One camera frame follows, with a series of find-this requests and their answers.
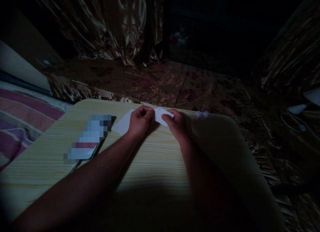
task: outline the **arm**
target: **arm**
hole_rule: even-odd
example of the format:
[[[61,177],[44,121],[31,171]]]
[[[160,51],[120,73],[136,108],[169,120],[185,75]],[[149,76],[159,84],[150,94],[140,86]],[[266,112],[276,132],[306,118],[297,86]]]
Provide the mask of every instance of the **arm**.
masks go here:
[[[53,228],[80,212],[102,192],[110,194],[153,119],[152,108],[141,106],[135,110],[123,137],[45,192],[13,222],[13,227],[23,231]]]
[[[215,228],[220,225],[224,229],[240,224],[252,227],[253,221],[232,185],[188,135],[184,115],[176,110],[169,112],[174,117],[163,115],[162,119],[180,144],[196,206],[208,225]]]

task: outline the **person's right hand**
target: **person's right hand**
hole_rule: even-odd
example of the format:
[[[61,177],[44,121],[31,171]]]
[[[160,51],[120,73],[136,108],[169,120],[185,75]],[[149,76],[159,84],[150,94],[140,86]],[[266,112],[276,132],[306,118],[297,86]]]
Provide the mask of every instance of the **person's right hand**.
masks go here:
[[[174,135],[177,141],[188,138],[186,119],[184,114],[178,112],[177,110],[169,110],[171,114],[174,115],[172,118],[169,115],[163,114],[162,119],[168,124],[171,133]]]

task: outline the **light wood tabletop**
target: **light wood tabletop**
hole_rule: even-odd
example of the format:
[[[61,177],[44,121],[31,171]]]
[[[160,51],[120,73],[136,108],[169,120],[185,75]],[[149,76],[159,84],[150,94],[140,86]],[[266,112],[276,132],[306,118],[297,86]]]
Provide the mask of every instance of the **light wood tabletop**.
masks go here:
[[[73,136],[64,132],[66,121],[86,115],[112,115],[117,123],[131,108],[139,106],[87,99],[57,120],[0,174],[10,221],[72,169],[72,165],[63,164],[63,154],[71,147],[66,138]],[[264,231],[280,231],[284,226],[282,213],[234,120],[215,114],[210,114],[209,120],[197,120],[193,111],[178,111],[186,115],[189,134],[227,175],[256,223]],[[81,131],[83,126],[86,121],[78,122],[74,131]],[[117,132],[111,132],[100,151],[119,138]],[[169,127],[159,124],[144,140],[110,200],[107,213],[112,218],[108,226],[119,230],[126,229],[124,216],[135,215],[131,226],[141,226],[148,224],[154,214],[164,227],[183,223],[190,228],[188,218],[197,216],[180,146]]]

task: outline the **satin curtain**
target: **satin curtain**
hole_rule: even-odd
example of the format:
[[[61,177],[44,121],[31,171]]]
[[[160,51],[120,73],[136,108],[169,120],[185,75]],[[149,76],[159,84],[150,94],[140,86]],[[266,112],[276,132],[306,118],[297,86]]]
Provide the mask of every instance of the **satin curtain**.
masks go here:
[[[320,0],[304,0],[253,68],[260,87],[293,98],[320,86]]]
[[[37,0],[55,16],[81,59],[160,63],[163,0]]]

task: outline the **dark background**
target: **dark background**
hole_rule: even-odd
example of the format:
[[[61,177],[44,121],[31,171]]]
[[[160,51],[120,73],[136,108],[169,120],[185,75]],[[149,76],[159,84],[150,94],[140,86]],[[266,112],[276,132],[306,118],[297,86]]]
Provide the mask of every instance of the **dark background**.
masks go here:
[[[191,39],[182,50],[209,55],[228,65],[230,69],[226,74],[248,78],[254,63],[303,0],[164,1],[166,56],[186,63],[186,58],[179,58],[181,53],[169,50],[168,45],[170,35],[179,31],[179,24],[183,24]],[[72,42],[61,34],[56,19],[47,8],[42,8],[35,0],[8,0],[5,5],[7,15],[10,15],[12,5],[29,19],[62,59],[77,56]],[[5,26],[6,23],[10,23],[10,16],[2,24]],[[189,57],[187,64],[192,65],[192,53]]]

